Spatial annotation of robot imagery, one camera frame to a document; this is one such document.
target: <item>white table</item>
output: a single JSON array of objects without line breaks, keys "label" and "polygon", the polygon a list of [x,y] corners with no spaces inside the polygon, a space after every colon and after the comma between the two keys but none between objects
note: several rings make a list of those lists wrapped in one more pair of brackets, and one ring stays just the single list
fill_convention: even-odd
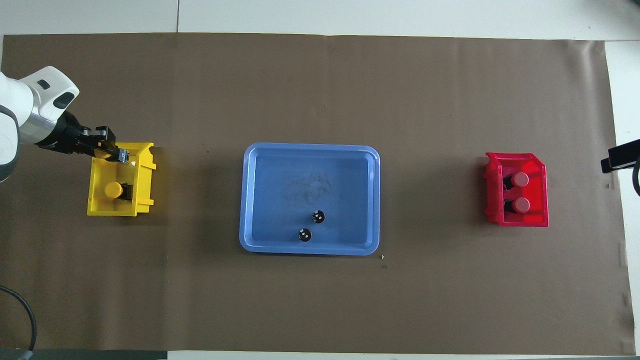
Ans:
[{"label": "white table", "polygon": [[[0,0],[0,38],[7,34],[176,31],[605,40],[616,141],[621,144],[640,138],[640,6],[630,0]],[[602,154],[604,158],[606,149],[602,149]],[[631,170],[620,170],[618,175],[628,272],[635,300],[634,317],[639,323],[640,221],[636,214],[640,211],[640,197],[631,185]],[[636,343],[640,343],[638,331]],[[170,359],[213,356],[218,359],[458,358],[448,355],[169,353]],[[533,356],[474,356],[476,359],[515,357]]]}]

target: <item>red plastic container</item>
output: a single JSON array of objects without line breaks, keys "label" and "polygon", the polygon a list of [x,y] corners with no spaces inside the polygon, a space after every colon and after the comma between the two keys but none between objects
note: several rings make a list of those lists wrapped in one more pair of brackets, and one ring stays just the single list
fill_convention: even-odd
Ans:
[{"label": "red plastic container", "polygon": [[487,152],[487,206],[500,226],[549,226],[547,168],[534,154]]}]

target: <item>black cable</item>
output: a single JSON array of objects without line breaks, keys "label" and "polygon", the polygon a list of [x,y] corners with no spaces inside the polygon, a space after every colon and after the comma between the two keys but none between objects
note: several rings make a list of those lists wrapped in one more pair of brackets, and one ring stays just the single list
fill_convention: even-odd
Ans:
[{"label": "black cable", "polygon": [[22,306],[24,306],[24,309],[27,311],[29,320],[31,320],[31,343],[29,343],[29,351],[33,351],[33,347],[36,345],[36,318],[35,316],[33,316],[33,311],[31,311],[31,308],[29,307],[29,304],[27,304],[27,301],[24,300],[24,298],[21,297],[17,292],[2,285],[0,285],[0,290],[18,299],[18,301],[22,304]]},{"label": "black cable", "polygon": [[634,190],[636,191],[636,194],[638,194],[638,196],[640,196],[640,180],[638,180],[639,173],[640,173],[640,155],[638,156],[638,159],[636,159],[636,164],[634,165],[634,172],[631,175],[632,176],[631,180],[634,182]]}]

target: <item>dark green surface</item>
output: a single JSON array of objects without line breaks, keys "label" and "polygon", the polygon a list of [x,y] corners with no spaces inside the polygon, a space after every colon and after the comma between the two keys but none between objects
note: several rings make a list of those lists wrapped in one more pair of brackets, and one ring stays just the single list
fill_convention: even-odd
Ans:
[{"label": "dark green surface", "polygon": [[[0,360],[18,360],[24,349],[0,348]],[[158,360],[166,359],[166,351],[36,349],[31,360]]]}]

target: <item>blue tray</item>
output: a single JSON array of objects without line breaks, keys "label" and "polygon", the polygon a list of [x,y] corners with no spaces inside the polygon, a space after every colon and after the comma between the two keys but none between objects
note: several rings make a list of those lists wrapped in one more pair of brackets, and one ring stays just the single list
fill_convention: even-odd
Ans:
[{"label": "blue tray", "polygon": [[[313,222],[316,210],[326,221]],[[298,238],[301,229],[311,230],[311,240]],[[240,243],[254,252],[373,253],[380,243],[380,155],[359,145],[249,146]]]}]

